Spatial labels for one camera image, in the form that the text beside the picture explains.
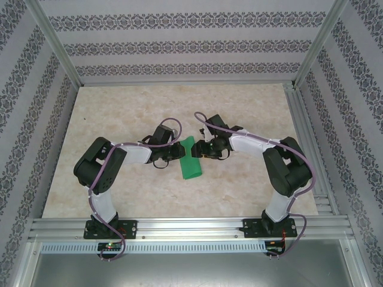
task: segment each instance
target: black mounting bracket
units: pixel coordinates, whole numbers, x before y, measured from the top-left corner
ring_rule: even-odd
[[[116,230],[120,232],[125,239],[136,239],[137,220],[118,220]],[[114,232],[106,234],[98,231],[95,228],[95,221],[88,220],[85,224],[84,239],[120,239]]]
[[[246,218],[242,220],[242,223],[244,226],[239,230],[244,232],[245,238],[282,237],[283,231],[285,231],[285,237],[298,236],[295,220],[293,218],[287,218],[284,219],[281,224],[275,224],[271,232],[268,232],[264,226],[262,226],[261,218]]]

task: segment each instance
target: enclosure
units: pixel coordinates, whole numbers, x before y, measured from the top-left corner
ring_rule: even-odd
[[[0,286],[383,286],[382,0],[0,5]],[[304,236],[279,260],[245,238],[273,189],[234,152],[188,181],[176,161],[122,168],[113,200],[135,239],[101,262],[74,164],[166,117],[202,139],[195,111],[298,140],[317,175],[293,208]]]

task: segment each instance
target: green object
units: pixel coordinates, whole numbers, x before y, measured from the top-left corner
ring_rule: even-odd
[[[184,179],[196,178],[202,174],[199,158],[192,157],[192,146],[194,145],[194,137],[189,136],[181,141],[181,145],[185,148],[186,155],[180,158],[182,176]]]

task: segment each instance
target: patterned wallpaper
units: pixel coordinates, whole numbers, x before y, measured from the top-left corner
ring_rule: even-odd
[[[292,80],[332,3],[41,1],[84,83]]]
[[[0,2],[0,287],[42,215],[77,91],[22,0]]]
[[[300,87],[341,213],[383,286],[383,2],[349,1]]]

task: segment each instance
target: beige floor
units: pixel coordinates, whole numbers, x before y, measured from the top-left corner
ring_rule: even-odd
[[[220,114],[231,127],[243,126],[266,138],[296,138],[280,84],[214,86],[83,87],[77,97],[53,179],[45,218],[86,218],[87,191],[73,167],[89,145],[103,136],[113,142],[136,142],[154,132],[160,121],[176,117],[181,139],[202,139],[193,113]],[[176,128],[177,124],[169,123]],[[259,216],[272,187],[262,158],[235,153],[228,160],[201,159],[203,175],[183,180],[178,161],[165,170],[150,164],[123,166],[112,186],[120,217]],[[312,193],[293,211],[316,215]]]

